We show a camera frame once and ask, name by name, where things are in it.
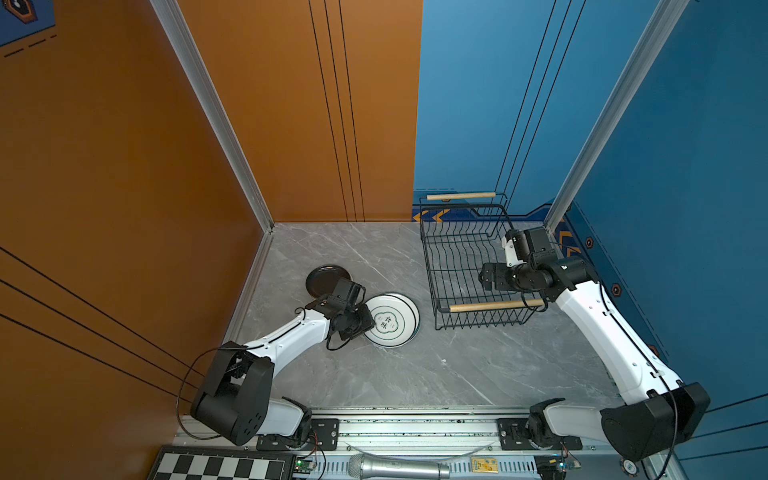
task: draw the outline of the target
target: microphone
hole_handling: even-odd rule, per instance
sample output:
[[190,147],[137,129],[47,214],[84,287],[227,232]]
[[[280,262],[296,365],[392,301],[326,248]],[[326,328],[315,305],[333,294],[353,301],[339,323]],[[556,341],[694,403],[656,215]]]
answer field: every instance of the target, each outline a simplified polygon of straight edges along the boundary
[[416,460],[395,460],[381,458],[367,453],[353,455],[349,459],[347,473],[353,478],[390,477],[390,478],[424,478],[425,480],[442,480],[450,478],[447,465],[438,462],[419,462]]

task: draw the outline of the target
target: black mounting bracket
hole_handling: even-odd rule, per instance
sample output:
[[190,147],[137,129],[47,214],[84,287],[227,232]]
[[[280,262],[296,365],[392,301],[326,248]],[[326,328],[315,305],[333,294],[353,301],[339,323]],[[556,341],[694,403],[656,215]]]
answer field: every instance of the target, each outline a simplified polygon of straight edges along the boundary
[[[498,426],[498,440],[502,444],[502,450],[542,450],[537,449],[531,443],[531,433],[528,431],[527,418],[496,419],[496,425]],[[554,443],[549,449],[559,450],[560,442],[563,442],[568,450],[581,450],[584,448],[581,444],[581,439],[578,437],[555,436]]]
[[[305,450],[314,448],[315,434],[317,445],[325,452],[336,450],[339,440],[339,419],[312,419],[310,436],[304,443]],[[292,445],[291,439],[281,435],[262,435],[256,443],[256,449],[262,452],[285,452],[302,445]]]

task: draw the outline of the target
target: plate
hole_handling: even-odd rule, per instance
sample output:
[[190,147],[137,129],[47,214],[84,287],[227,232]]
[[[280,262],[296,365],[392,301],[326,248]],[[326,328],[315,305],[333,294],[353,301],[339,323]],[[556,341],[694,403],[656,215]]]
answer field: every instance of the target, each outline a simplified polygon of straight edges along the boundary
[[365,336],[376,345],[394,348],[405,345],[419,328],[419,311],[407,297],[386,293],[366,302],[374,326]]
[[411,338],[413,338],[413,337],[416,335],[416,333],[418,333],[418,332],[419,332],[419,329],[420,329],[420,328],[421,328],[421,326],[422,326],[422,325],[421,325],[421,318],[420,318],[420,315],[419,315],[419,309],[416,307],[416,304],[415,304],[415,303],[413,303],[413,300],[411,300],[411,299],[410,299],[410,298],[408,298],[407,296],[403,295],[402,293],[397,293],[397,292],[386,292],[386,293],[382,293],[382,295],[392,295],[392,296],[396,296],[396,297],[398,297],[398,298],[402,299],[404,302],[408,303],[408,306],[410,306],[410,307],[411,307],[411,310],[413,311],[413,314],[414,314],[414,315],[415,315],[415,317],[416,317],[416,330],[414,330],[414,331],[413,331],[413,334],[411,335]]
[[310,293],[314,298],[319,298],[326,293],[333,293],[333,289],[336,288],[336,284],[340,278],[346,278],[352,280],[349,272],[342,266],[338,265],[323,265],[318,266],[312,270],[309,275],[306,276],[306,291]]

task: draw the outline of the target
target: blue wall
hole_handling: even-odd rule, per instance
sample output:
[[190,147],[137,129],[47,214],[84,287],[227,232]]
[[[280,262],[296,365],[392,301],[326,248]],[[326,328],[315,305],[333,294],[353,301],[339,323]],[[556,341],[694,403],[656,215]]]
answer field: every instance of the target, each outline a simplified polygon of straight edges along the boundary
[[[687,382],[717,408],[768,392],[762,242],[768,2],[690,2],[576,197]],[[768,420],[768,398],[708,413],[698,435]],[[677,448],[690,478],[764,478],[768,424]]]
[[424,1],[416,190],[503,191],[515,164],[511,194],[541,118],[510,213],[526,214],[554,198],[657,4],[587,0],[542,117],[583,2],[573,0],[570,9],[568,0],[555,4],[500,171],[553,1]]

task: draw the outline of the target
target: checkered board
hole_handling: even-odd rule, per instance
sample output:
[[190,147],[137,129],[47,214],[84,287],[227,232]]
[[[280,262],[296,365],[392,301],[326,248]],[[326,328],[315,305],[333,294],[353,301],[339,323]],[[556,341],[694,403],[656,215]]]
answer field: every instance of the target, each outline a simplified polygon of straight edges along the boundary
[[164,446],[147,480],[290,480],[288,453]]

